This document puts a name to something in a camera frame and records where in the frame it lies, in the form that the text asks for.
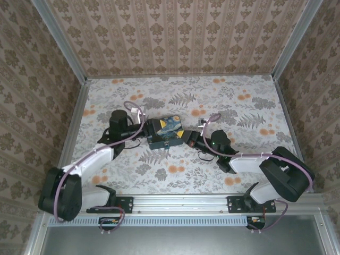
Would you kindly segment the aluminium frame side rail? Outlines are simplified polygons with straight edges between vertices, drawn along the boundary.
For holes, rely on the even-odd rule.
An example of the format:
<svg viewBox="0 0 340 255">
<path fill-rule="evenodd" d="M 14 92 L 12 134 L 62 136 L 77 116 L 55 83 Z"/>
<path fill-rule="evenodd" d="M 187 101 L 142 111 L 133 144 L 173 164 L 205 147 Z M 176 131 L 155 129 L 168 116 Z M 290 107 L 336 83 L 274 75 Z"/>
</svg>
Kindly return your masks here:
<svg viewBox="0 0 340 255">
<path fill-rule="evenodd" d="M 289 116 L 287 106 L 285 104 L 285 100 L 284 100 L 284 96 L 282 94 L 281 88 L 279 86 L 277 79 L 273 79 L 273 82 L 274 82 L 274 85 L 275 85 L 275 88 L 276 88 L 276 91 L 277 91 L 277 94 L 278 94 L 278 98 L 279 98 L 279 101 L 280 101 L 280 104 L 281 104 L 281 107 L 282 107 L 282 111 L 283 111 L 285 119 L 286 119 L 288 129 L 290 131 L 290 135 L 291 135 L 291 138 L 292 138 L 292 141 L 293 141 L 293 145 L 294 145 L 296 155 L 297 155 L 297 157 L 300 161 L 304 162 L 304 158 L 302 156 L 302 152 L 301 152 L 297 137 L 296 137 L 295 132 L 294 132 L 294 128 L 293 128 L 293 125 L 292 125 L 292 122 L 291 122 L 291 119 L 290 119 L 290 116 Z"/>
<path fill-rule="evenodd" d="M 63 150 L 58 162 L 57 167 L 61 168 L 65 165 L 68 165 L 72 161 L 72 156 L 74 152 L 74 148 L 77 141 L 77 136 L 81 124 L 81 119 L 84 111 L 84 107 L 86 105 L 86 101 L 88 98 L 89 92 L 89 82 L 85 80 L 85 82 L 81 85 L 79 94 L 76 100 L 76 105 L 73 111 L 72 119 L 70 122 L 69 130 L 67 132 L 66 140 L 64 142 Z"/>
</svg>

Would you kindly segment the floral print tablecloth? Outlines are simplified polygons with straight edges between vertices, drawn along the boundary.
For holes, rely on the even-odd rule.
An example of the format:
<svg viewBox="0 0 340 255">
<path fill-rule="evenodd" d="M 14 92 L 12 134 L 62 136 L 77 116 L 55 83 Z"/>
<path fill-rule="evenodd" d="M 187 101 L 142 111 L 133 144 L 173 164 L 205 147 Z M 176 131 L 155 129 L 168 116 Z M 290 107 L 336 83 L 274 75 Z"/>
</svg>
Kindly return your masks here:
<svg viewBox="0 0 340 255">
<path fill-rule="evenodd" d="M 271 75 L 163 76 L 91 79 L 73 159 L 94 147 L 112 111 L 123 109 L 125 101 L 142 107 L 149 118 L 178 115 L 189 130 L 198 128 L 198 119 L 219 113 L 221 118 L 207 133 L 224 130 L 232 147 L 245 154 L 278 146 L 295 152 Z M 223 173 L 212 156 L 185 144 L 151 150 L 141 139 L 129 141 L 118 158 L 96 170 L 83 187 L 102 184 L 119 194 L 242 193 L 264 181 L 257 173 Z"/>
</svg>

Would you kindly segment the aluminium frame post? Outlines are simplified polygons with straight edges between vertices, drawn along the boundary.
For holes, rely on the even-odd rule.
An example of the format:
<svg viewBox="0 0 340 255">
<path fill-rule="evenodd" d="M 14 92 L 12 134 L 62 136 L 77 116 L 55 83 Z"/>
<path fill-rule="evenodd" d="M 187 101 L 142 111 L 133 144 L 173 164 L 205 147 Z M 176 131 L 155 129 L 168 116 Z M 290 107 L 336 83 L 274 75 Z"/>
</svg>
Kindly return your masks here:
<svg viewBox="0 0 340 255">
<path fill-rule="evenodd" d="M 84 85 L 86 83 L 87 75 L 85 74 L 83 67 L 81 66 L 74 50 L 72 49 L 70 43 L 66 38 L 66 35 L 59 26 L 57 19 L 53 15 L 46 0 L 31 0 L 31 1 L 35 8 L 37 9 L 38 13 L 40 14 L 42 20 L 46 24 L 49 32 L 55 39 L 58 47 L 60 48 L 69 66 L 74 72 L 76 78 L 79 80 L 81 85 Z"/>
<path fill-rule="evenodd" d="M 323 0 L 308 0 L 271 73 L 274 81 L 277 81 L 282 75 L 289 60 L 292 58 L 293 53 L 302 41 L 304 34 L 318 12 L 322 2 Z"/>
</svg>

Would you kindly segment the small controller board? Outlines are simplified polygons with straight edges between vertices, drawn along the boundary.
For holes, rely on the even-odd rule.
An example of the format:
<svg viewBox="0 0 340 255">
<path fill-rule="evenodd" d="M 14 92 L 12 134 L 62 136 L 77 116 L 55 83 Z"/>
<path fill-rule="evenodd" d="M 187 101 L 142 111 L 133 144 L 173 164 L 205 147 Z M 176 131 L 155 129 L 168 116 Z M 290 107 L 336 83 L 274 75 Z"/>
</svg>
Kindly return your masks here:
<svg viewBox="0 0 340 255">
<path fill-rule="evenodd" d="M 261 230 L 265 227 L 265 217 L 264 216 L 247 216 L 247 228 L 250 230 Z"/>
<path fill-rule="evenodd" d="M 100 217 L 98 219 L 99 228 L 102 231 L 112 231 L 121 221 L 120 217 Z"/>
</svg>

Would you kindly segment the starry night painted box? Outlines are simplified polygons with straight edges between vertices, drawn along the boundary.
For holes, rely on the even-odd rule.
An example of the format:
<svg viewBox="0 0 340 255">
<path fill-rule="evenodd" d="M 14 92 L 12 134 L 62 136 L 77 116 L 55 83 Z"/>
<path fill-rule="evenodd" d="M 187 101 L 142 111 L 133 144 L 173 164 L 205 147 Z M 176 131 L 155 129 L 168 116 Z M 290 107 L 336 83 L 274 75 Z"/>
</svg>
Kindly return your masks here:
<svg viewBox="0 0 340 255">
<path fill-rule="evenodd" d="M 170 147 L 181 145 L 183 141 L 177 136 L 177 132 L 183 130 L 180 117 L 178 115 L 174 115 L 160 119 L 166 123 L 166 126 L 162 129 L 154 129 L 157 131 L 157 135 L 147 138 L 149 149 L 164 149 L 165 142 L 168 142 Z"/>
</svg>

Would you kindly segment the grey metal panel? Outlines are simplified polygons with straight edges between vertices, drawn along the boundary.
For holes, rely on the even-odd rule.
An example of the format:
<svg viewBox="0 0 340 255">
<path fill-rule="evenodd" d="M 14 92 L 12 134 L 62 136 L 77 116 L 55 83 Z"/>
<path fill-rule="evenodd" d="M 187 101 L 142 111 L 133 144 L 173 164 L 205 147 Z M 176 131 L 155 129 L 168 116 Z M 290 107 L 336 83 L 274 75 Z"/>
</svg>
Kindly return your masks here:
<svg viewBox="0 0 340 255">
<path fill-rule="evenodd" d="M 37 217 L 24 255 L 340 255 L 328 216 L 289 215 L 253 232 L 242 226 L 50 226 Z"/>
</svg>

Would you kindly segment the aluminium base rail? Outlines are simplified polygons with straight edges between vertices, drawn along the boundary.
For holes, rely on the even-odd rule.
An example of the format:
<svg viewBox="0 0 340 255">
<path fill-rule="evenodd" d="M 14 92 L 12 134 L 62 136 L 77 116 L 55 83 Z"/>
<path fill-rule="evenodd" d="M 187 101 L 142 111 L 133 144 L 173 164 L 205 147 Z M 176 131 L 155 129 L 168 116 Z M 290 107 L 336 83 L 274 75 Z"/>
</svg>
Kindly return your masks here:
<svg viewBox="0 0 340 255">
<path fill-rule="evenodd" d="M 132 195 L 134 214 L 145 215 L 227 215 L 227 197 L 240 194 L 152 194 Z M 316 215 L 326 207 L 319 194 L 305 194 L 297 202 L 274 201 L 276 212 L 262 212 L 279 215 L 285 207 L 287 215 Z M 262 213 L 235 213 L 231 215 L 261 215 Z"/>
</svg>

